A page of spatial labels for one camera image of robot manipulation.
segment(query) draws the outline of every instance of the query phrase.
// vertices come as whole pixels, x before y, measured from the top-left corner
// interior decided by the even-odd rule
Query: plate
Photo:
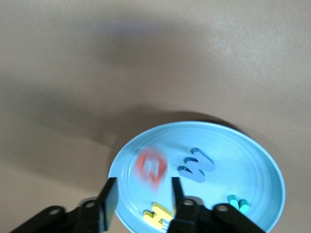
[[[246,200],[244,214],[265,232],[285,203],[284,180],[271,155],[241,132],[208,122],[174,122],[139,134],[117,154],[109,177],[118,178],[116,214],[133,233],[167,231],[168,217],[160,220],[162,228],[150,219],[154,211],[173,215],[171,177],[180,177],[185,196],[199,197],[208,209],[232,195]]]

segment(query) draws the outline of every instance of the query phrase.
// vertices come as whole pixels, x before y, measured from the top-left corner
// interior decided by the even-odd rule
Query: light blue plate
[[[139,179],[134,164],[139,153],[154,148],[167,161],[167,173],[155,190]],[[191,149],[199,148],[215,163],[215,170],[204,172],[203,183],[181,177],[179,166],[192,157]],[[186,196],[203,200],[208,209],[219,203],[228,203],[228,196],[246,199],[246,216],[265,232],[276,224],[285,203],[285,184],[282,174],[270,154],[248,136],[225,126],[183,121],[149,129],[128,142],[118,153],[109,177],[117,177],[119,203],[116,214],[133,233],[164,233],[169,222],[163,221],[159,230],[143,219],[145,210],[152,212],[158,202],[173,212],[171,177],[180,177]]]

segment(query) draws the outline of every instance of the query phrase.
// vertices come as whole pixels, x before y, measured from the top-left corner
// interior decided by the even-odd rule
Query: screw
[[[227,212],[229,209],[228,209],[228,207],[226,207],[224,205],[219,205],[219,206],[217,206],[217,210],[221,211],[221,212]]]
[[[192,200],[190,200],[190,199],[186,199],[186,200],[184,200],[184,204],[185,205],[193,205],[194,202]]]
[[[95,202],[90,202],[88,204],[86,204],[86,208],[90,208],[90,207],[93,207],[95,205]]]
[[[55,209],[49,212],[49,215],[55,215],[59,213],[59,209]]]

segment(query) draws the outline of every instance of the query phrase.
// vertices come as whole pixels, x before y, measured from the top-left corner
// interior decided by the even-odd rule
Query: yellow foam letter
[[[144,212],[143,218],[146,220],[148,223],[153,225],[154,227],[158,229],[163,228],[163,220],[165,219],[167,221],[171,221],[173,218],[173,215],[170,211],[165,209],[162,205],[159,203],[153,203],[152,205],[152,211],[154,213],[151,213],[149,210],[146,210]]]

